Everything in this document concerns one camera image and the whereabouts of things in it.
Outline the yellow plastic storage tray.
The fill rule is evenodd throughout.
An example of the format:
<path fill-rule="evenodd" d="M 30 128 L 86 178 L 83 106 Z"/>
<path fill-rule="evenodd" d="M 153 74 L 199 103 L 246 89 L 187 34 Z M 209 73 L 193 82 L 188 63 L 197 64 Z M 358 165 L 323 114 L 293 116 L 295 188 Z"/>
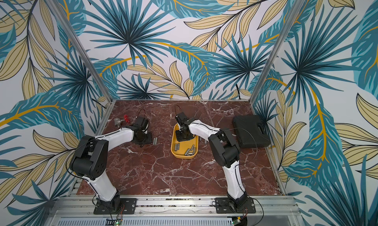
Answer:
<path fill-rule="evenodd" d="M 179 129 L 179 125 L 176 124 L 173 129 L 173 134 L 172 134 L 172 140 L 171 140 L 171 153 L 173 154 L 174 157 L 178 159 L 193 159 L 197 153 L 198 153 L 198 136 L 195 136 L 194 139 L 189 140 L 189 141 L 184 141 L 184 142 L 178 142 L 176 139 L 176 134 L 175 131 Z M 176 143 L 180 144 L 180 149 L 178 151 L 174 151 L 174 146 Z M 195 152 L 192 156 L 185 156 L 185 152 L 188 148 L 191 148 L 192 145 L 195 145 Z"/>

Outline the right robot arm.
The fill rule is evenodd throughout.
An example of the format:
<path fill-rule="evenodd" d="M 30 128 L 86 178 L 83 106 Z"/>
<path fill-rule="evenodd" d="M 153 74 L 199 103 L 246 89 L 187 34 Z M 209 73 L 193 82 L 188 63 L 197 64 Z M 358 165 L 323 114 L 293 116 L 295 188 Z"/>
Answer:
<path fill-rule="evenodd" d="M 241 210 L 247 202 L 248 195 L 242 184 L 239 169 L 241 149 L 231 131 L 188 118 L 183 112 L 177 114 L 175 119 L 179 125 L 179 130 L 176 131 L 179 142 L 188 141 L 195 136 L 209 142 L 213 157 L 225 174 L 229 207 L 234 212 Z"/>

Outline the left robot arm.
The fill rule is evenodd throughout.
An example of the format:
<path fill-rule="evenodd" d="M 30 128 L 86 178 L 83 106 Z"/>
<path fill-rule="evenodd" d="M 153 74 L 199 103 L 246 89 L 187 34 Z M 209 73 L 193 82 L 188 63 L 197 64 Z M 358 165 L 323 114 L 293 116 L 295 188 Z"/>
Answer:
<path fill-rule="evenodd" d="M 149 120 L 138 116 L 133 124 L 116 131 L 82 137 L 73 154 L 70 170 L 93 189 L 98 207 L 104 207 L 111 214 L 118 213 L 122 206 L 120 193 L 106 173 L 108 152 L 124 143 L 132 142 L 140 146 L 152 143 L 152 134 L 148 132 L 148 127 Z"/>

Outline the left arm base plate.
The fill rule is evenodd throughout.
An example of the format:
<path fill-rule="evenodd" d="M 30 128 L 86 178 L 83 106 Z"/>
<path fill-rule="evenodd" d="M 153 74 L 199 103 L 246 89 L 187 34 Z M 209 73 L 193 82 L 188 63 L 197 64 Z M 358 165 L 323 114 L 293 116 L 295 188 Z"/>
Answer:
<path fill-rule="evenodd" d="M 112 201 L 98 200 L 95 205 L 94 215 L 133 215 L 135 212 L 136 203 L 136 198 L 117 198 Z"/>

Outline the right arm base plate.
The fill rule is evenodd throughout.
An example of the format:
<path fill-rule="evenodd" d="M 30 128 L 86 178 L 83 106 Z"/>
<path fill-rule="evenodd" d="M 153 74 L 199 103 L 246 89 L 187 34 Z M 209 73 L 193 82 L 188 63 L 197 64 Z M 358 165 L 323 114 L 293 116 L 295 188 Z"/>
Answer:
<path fill-rule="evenodd" d="M 215 208 L 217 214 L 254 214 L 256 207 L 253 199 L 247 197 L 243 203 L 236 204 L 228 197 L 215 198 Z"/>

